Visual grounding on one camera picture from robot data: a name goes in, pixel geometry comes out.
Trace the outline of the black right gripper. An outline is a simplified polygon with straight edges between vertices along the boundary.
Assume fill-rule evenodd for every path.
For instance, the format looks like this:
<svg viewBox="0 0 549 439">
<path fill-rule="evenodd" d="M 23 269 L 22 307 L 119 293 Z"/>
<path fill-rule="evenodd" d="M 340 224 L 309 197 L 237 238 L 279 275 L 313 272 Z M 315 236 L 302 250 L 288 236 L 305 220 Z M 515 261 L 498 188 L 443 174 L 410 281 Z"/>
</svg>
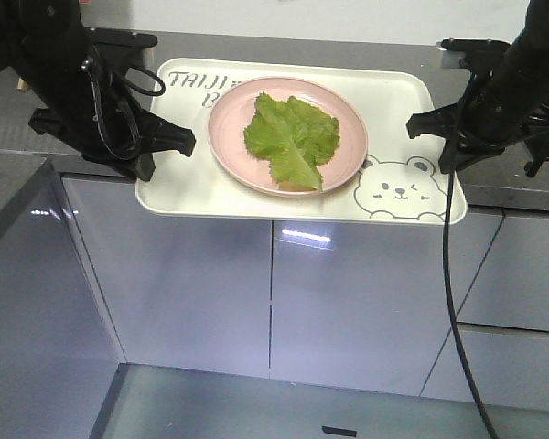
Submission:
<svg viewBox="0 0 549 439">
<path fill-rule="evenodd" d="M 413 114 L 406 131 L 410 139 L 446 139 L 438 159 L 442 174 L 501 155 L 519 142 L 548 149 L 549 91 L 520 77 L 473 77 L 458 103 Z"/>
</svg>

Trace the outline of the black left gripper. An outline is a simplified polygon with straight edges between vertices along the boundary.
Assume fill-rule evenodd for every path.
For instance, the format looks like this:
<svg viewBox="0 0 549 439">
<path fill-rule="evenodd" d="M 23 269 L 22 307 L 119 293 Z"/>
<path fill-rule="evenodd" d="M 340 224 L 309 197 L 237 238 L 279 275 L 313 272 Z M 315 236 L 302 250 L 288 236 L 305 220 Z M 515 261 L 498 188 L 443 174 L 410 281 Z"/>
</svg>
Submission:
<svg viewBox="0 0 549 439">
<path fill-rule="evenodd" d="M 92 49 L 55 93 L 56 100 L 33 112 L 29 125 L 86 159 L 112 160 L 109 167 L 124 177 L 150 181 L 156 166 L 153 156 L 143 153 L 177 151 L 191 157 L 196 137 L 191 129 L 145 111 L 135 92 L 151 94 Z"/>
</svg>

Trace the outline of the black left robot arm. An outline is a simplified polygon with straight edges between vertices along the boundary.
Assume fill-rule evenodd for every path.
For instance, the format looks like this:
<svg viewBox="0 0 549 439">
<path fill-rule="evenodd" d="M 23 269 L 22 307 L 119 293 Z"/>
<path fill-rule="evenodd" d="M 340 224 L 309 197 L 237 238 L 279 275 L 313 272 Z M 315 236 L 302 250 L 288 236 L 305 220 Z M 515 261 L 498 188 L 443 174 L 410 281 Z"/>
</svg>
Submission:
<svg viewBox="0 0 549 439">
<path fill-rule="evenodd" d="M 191 156 L 196 143 L 134 97 L 166 90 L 141 59 L 156 43 L 151 34 L 86 27 L 77 1 L 0 1 L 0 72 L 12 68 L 46 105 L 30 127 L 143 181 L 155 172 L 154 153 Z"/>
</svg>

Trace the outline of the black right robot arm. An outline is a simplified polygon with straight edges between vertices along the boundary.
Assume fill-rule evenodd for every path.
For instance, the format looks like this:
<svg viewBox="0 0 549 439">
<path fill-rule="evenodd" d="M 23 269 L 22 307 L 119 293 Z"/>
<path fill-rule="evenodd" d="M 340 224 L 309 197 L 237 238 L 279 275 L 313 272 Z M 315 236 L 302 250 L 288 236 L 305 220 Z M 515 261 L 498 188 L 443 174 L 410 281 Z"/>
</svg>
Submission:
<svg viewBox="0 0 549 439">
<path fill-rule="evenodd" d="M 444 39 L 444 65 L 470 73 L 458 102 L 411 116 L 409 137 L 431 134 L 445 141 L 442 173 L 473 166 L 524 144 L 535 177 L 549 162 L 549 1 L 532 1 L 524 28 L 512 42 Z"/>
</svg>

